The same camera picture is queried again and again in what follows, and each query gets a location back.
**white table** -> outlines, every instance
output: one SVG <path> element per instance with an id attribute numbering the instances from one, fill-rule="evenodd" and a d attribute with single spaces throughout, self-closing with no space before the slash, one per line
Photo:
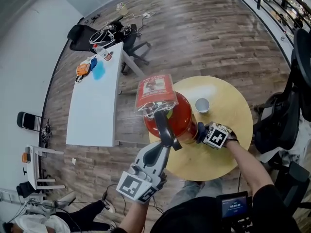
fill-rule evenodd
<path id="1" fill-rule="evenodd" d="M 112 147 L 115 144 L 115 113 L 118 80 L 122 59 L 140 77 L 145 77 L 133 60 L 123 51 L 123 42 L 107 49 L 113 52 L 104 64 L 105 74 L 95 80 L 91 72 L 75 83 L 71 97 L 66 144 Z"/>
<path id="2" fill-rule="evenodd" d="M 33 186 L 34 189 L 61 189 L 65 188 L 64 185 L 38 185 L 37 182 L 55 182 L 55 179 L 39 179 L 39 155 L 45 153 L 54 153 L 54 154 L 64 154 L 62 151 L 55 151 L 51 149 L 45 149 L 41 147 L 27 145 L 25 152 L 30 151 L 30 163 L 27 163 L 27 177 L 29 183 Z"/>

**fire extinguisher handle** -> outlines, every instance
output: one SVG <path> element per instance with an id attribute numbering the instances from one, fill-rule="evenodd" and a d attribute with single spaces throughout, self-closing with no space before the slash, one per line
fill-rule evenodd
<path id="1" fill-rule="evenodd" d="M 177 140 L 175 134 L 169 126 L 168 119 L 163 110 L 154 113 L 155 123 L 157 129 L 159 130 L 159 135 L 161 142 L 164 146 L 170 148 L 173 147 L 174 150 L 179 150 L 182 148 L 179 141 Z"/>

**red fire extinguisher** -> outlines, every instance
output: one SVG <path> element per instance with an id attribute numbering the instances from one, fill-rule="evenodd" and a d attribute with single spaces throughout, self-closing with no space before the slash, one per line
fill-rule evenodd
<path id="1" fill-rule="evenodd" d="M 192 143 L 198 134 L 198 124 L 192 114 L 191 105 L 188 100 L 176 92 L 178 105 L 172 110 L 166 111 L 168 124 L 177 139 L 182 143 Z M 148 131 L 156 137 L 160 137 L 159 129 L 154 118 L 144 117 L 144 123 Z"/>

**camera screen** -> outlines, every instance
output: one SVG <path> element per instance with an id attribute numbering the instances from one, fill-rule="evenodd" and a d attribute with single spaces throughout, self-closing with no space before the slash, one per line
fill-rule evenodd
<path id="1" fill-rule="evenodd" d="M 237 197 L 233 199 L 222 200 L 223 218 L 237 216 L 247 212 L 246 197 Z"/>

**round wooden table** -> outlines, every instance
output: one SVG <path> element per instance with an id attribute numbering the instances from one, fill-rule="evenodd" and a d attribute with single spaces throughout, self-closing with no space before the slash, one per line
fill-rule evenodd
<path id="1" fill-rule="evenodd" d="M 211 121 L 227 125 L 236 133 L 242 147 L 248 150 L 253 135 L 253 120 L 249 106 L 242 94 L 232 85 L 211 76 L 196 76 L 173 85 L 192 107 L 197 122 Z M 207 114 L 200 114 L 194 105 L 197 99 L 209 100 Z M 159 138 L 149 133 L 150 142 Z M 191 181 L 208 181 L 219 178 L 237 166 L 230 151 L 219 150 L 200 143 L 183 144 L 182 149 L 171 149 L 166 169 L 176 176 Z"/>

